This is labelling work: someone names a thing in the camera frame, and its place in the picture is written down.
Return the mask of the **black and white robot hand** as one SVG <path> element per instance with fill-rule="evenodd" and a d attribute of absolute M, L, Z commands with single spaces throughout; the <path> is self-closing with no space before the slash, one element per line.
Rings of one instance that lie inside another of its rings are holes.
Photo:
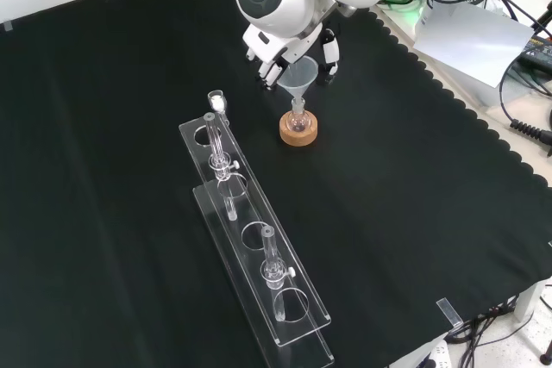
<path fill-rule="evenodd" d="M 271 90 L 287 67 L 306 56 L 316 44 L 323 53 L 317 82 L 330 84 L 337 74 L 340 60 L 337 35 L 326 24 L 318 24 L 304 39 L 279 38 L 250 24 L 242 39 L 248 47 L 247 60 L 260 63 L 257 77 L 265 89 Z"/>

